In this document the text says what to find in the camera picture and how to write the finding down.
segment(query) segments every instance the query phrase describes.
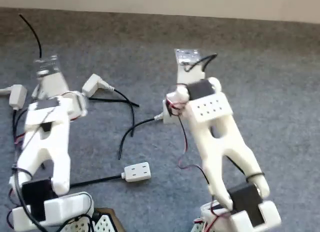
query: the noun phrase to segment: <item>red wire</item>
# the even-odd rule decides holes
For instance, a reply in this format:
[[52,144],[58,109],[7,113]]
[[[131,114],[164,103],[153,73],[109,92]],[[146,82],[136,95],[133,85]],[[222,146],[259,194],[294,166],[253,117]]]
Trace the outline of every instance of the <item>red wire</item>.
[[208,228],[206,229],[205,232],[210,232],[211,228],[214,226],[214,224],[217,222],[217,220],[222,217],[222,218],[225,218],[225,215],[228,215],[229,212],[225,212],[225,213],[222,213],[222,214],[216,214],[214,212],[214,207],[212,206],[213,205],[213,201],[211,202],[210,204],[210,211],[211,213],[215,216],[215,219],[211,222],[211,224],[208,226]]
[[21,138],[23,138],[23,137],[25,136],[25,134],[26,134],[26,133],[19,134],[19,135],[15,138],[14,144],[17,145],[18,142],[19,142],[18,140],[21,139]]

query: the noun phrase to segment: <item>white connector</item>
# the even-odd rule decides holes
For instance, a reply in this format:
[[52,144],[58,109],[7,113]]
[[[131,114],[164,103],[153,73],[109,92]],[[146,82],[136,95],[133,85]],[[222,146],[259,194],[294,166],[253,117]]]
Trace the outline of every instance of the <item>white connector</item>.
[[91,97],[98,89],[104,89],[110,92],[115,90],[114,87],[105,82],[99,75],[93,73],[82,87],[82,93]]
[[14,84],[10,87],[0,89],[0,95],[10,95],[9,105],[17,111],[22,109],[25,104],[27,89],[21,84]]
[[122,179],[127,182],[143,181],[151,178],[151,171],[148,162],[137,163],[124,168],[121,174]]

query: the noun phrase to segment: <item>gray carpet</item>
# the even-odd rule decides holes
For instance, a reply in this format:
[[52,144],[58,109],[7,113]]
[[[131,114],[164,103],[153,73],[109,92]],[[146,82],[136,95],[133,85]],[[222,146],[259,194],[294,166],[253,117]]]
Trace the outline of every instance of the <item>gray carpet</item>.
[[[36,85],[33,60],[38,48],[18,12],[37,31],[43,55],[59,55],[70,89],[80,90],[96,73],[141,105],[137,121],[161,112],[161,101],[176,82],[174,48],[199,48],[203,55],[217,52],[207,76],[221,81],[243,138],[266,174],[270,199],[282,218],[282,226],[274,231],[319,230],[320,25],[0,9],[0,88],[23,84],[29,92]],[[93,196],[96,207],[114,208],[128,232],[190,231],[210,196],[198,170],[176,166],[184,148],[181,128],[161,122],[141,126],[134,138],[127,138],[118,161],[121,137],[131,124],[129,107],[91,102],[88,111],[71,124],[71,182],[113,176],[124,166],[148,161],[151,180],[110,181],[83,190]],[[10,231],[5,204],[13,160],[12,111],[5,97],[0,116],[0,221],[1,231]],[[189,138],[185,162],[200,163]],[[46,164],[48,175],[52,167]],[[228,187],[244,181],[227,161],[223,172]]]

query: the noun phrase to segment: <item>white robot part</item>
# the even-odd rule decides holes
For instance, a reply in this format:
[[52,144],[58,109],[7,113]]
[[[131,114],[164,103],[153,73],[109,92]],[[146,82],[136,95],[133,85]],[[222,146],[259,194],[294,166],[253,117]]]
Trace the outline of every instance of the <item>white robot part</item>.
[[[70,157],[68,154],[70,120],[68,111],[71,108],[69,98],[59,97],[48,101],[45,108],[39,107],[41,101],[30,104],[25,120],[25,136],[22,153],[17,161],[17,167],[29,171],[32,175],[46,160],[53,162],[51,178],[53,191],[64,195],[70,185]],[[49,131],[44,131],[41,124],[51,123]],[[24,172],[18,173],[20,186],[31,178]],[[15,189],[14,177],[10,184]]]
[[[94,202],[86,192],[69,194],[44,202],[45,218],[40,224],[43,227],[58,226],[81,214],[92,216]],[[30,231],[36,226],[29,220],[22,207],[12,210],[13,227],[16,232]]]
[[[219,202],[214,201],[213,207],[218,206]],[[202,232],[203,227],[210,225],[216,216],[211,213],[211,203],[206,203],[201,206],[201,217],[197,223],[193,226],[191,232]],[[263,217],[264,223],[257,226],[253,226],[250,218],[245,210],[231,214],[225,208],[214,209],[214,213],[217,215],[224,215],[219,217],[213,224],[210,232],[263,232],[270,230],[281,224],[281,218],[275,204],[272,201],[263,201],[258,205],[260,213]]]
[[[233,203],[222,180],[223,156],[231,158],[247,177],[262,172],[256,157],[245,144],[222,92],[189,101],[185,111],[209,180],[209,191],[222,205],[232,210]],[[212,135],[212,127],[218,131],[218,137]],[[252,177],[250,182],[256,184],[262,198],[269,195],[269,186],[263,175]]]
[[187,71],[191,65],[201,59],[199,51],[197,49],[177,48],[174,51],[178,65],[178,84],[189,84],[205,78],[206,74],[202,71],[201,64],[196,65],[192,70]]

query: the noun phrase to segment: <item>electrical wire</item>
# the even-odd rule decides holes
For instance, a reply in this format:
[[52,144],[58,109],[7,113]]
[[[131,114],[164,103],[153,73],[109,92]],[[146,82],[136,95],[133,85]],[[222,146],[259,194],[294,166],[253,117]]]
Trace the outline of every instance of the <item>electrical wire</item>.
[[70,189],[73,189],[76,187],[88,186],[88,185],[97,184],[97,183],[106,182],[106,181],[115,180],[115,179],[122,179],[121,174],[115,175],[115,176],[110,176],[110,177],[87,180],[87,181],[79,182],[79,183],[72,183],[72,184],[70,184]]
[[215,218],[212,220],[211,224],[208,226],[208,223],[205,223],[204,226],[203,226],[203,229],[202,231],[204,232],[210,232],[211,228],[214,226],[214,224],[217,222],[217,220],[222,217],[222,218],[226,218],[227,216],[230,215],[229,212],[224,212],[222,214],[216,214],[214,212],[214,207],[213,207],[213,203],[214,201],[211,201],[211,204],[210,204],[210,211],[211,213],[215,216]]
[[11,228],[11,229],[15,229],[14,226],[12,225],[12,223],[10,222],[10,215],[12,213],[12,210],[9,210],[9,212],[6,214],[6,223],[8,224],[8,226]]
[[119,90],[117,89],[114,89],[114,92],[118,93],[119,95],[121,95],[126,101],[128,101],[129,105],[130,105],[130,108],[131,108],[131,114],[132,114],[132,127],[133,129],[131,130],[131,137],[134,136],[134,133],[135,133],[135,124],[136,124],[136,118],[135,118],[135,110],[134,110],[134,107],[131,103],[131,101],[123,94],[121,93]]
[[201,68],[202,72],[206,71],[206,68],[207,68],[208,64],[210,64],[210,62],[213,61],[217,56],[218,56],[217,53],[214,53],[214,54],[211,55],[211,57],[202,66],[202,68]]
[[41,232],[48,232],[30,213],[30,211],[27,209],[26,202],[23,198],[22,191],[19,185],[19,168],[12,168],[13,169],[13,177],[14,177],[14,186],[16,190],[16,195],[18,196],[18,199],[21,203],[21,206],[23,208],[24,213],[26,216],[34,223],[34,225],[41,231]]
[[64,228],[66,225],[68,225],[72,220],[78,220],[78,219],[80,219],[80,218],[82,218],[82,217],[87,217],[87,218],[89,219],[89,225],[90,225],[90,227],[89,227],[89,232],[94,232],[95,229],[94,229],[93,220],[92,220],[92,218],[91,218],[89,215],[87,215],[87,214],[81,214],[81,215],[76,216],[76,217],[74,217],[74,218],[68,219],[67,221],[65,221],[65,222],[59,227],[59,229],[58,229],[56,232],[62,231],[63,228]]
[[188,69],[184,68],[184,71],[185,71],[185,72],[190,72],[195,66],[199,65],[199,64],[202,63],[203,61],[208,60],[208,61],[203,65],[203,67],[201,68],[202,72],[204,72],[205,69],[206,69],[206,67],[207,67],[207,65],[208,65],[213,59],[215,59],[217,56],[218,56],[218,54],[217,54],[217,53],[214,53],[214,54],[208,55],[208,56],[206,56],[206,57],[203,57],[203,58],[201,58],[200,60],[198,60],[197,62],[195,62],[194,64],[192,64],[192,65],[190,66],[190,68],[188,68]]
[[34,28],[31,26],[31,24],[26,20],[26,18],[22,15],[22,14],[19,14],[20,18],[26,23],[26,25],[30,28],[30,30],[32,31],[35,39],[36,39],[36,42],[38,43],[38,47],[39,47],[39,59],[42,58],[42,47],[41,47],[41,43],[40,43],[40,40],[39,40],[39,37],[36,33],[36,31],[34,30]]
[[188,169],[188,168],[191,168],[191,167],[196,167],[196,168],[198,168],[198,169],[201,171],[202,175],[204,176],[206,182],[209,184],[209,180],[208,180],[208,178],[207,178],[204,170],[203,170],[199,165],[197,165],[197,164],[188,164],[188,165],[184,165],[184,166],[181,165],[182,158],[184,157],[184,155],[185,155],[186,152],[188,151],[188,139],[187,139],[187,133],[186,133],[184,124],[182,123],[180,116],[178,116],[178,119],[179,119],[179,122],[180,122],[180,125],[181,125],[181,128],[182,128],[183,137],[184,137],[184,152],[183,152],[183,154],[179,157],[177,166],[178,166],[181,170],[185,170],[185,169]]
[[16,132],[15,132],[16,117],[17,117],[17,110],[14,109],[13,113],[12,113],[12,136],[13,136],[13,142],[16,141]]
[[18,129],[18,124],[19,124],[19,121],[21,119],[21,117],[27,112],[28,110],[27,109],[24,109],[19,115],[18,117],[15,119],[12,119],[12,133],[13,133],[13,139],[14,139],[14,142],[16,142],[17,140],[17,129]]
[[18,204],[17,202],[15,202],[15,201],[12,199],[12,197],[11,197],[13,191],[14,191],[13,188],[11,188],[11,189],[9,190],[8,199],[10,200],[10,202],[11,202],[13,205],[15,205],[15,206],[20,206],[20,204]]
[[89,101],[100,101],[100,102],[106,102],[106,103],[126,103],[126,104],[132,104],[135,107],[140,107],[139,104],[134,103],[132,101],[127,101],[126,99],[113,99],[113,98],[95,98],[95,97],[89,97]]
[[118,160],[121,159],[121,155],[122,155],[122,150],[123,150],[123,146],[124,146],[124,142],[125,142],[125,139],[127,137],[127,135],[130,133],[130,131],[132,131],[134,128],[140,126],[140,125],[143,125],[145,123],[148,123],[148,122],[151,122],[151,121],[154,121],[155,118],[149,118],[149,119],[146,119],[144,121],[141,121],[139,123],[136,123],[135,125],[133,125],[131,128],[129,128],[123,135],[122,139],[121,139],[121,143],[120,143],[120,147],[119,147],[119,151],[118,151]]

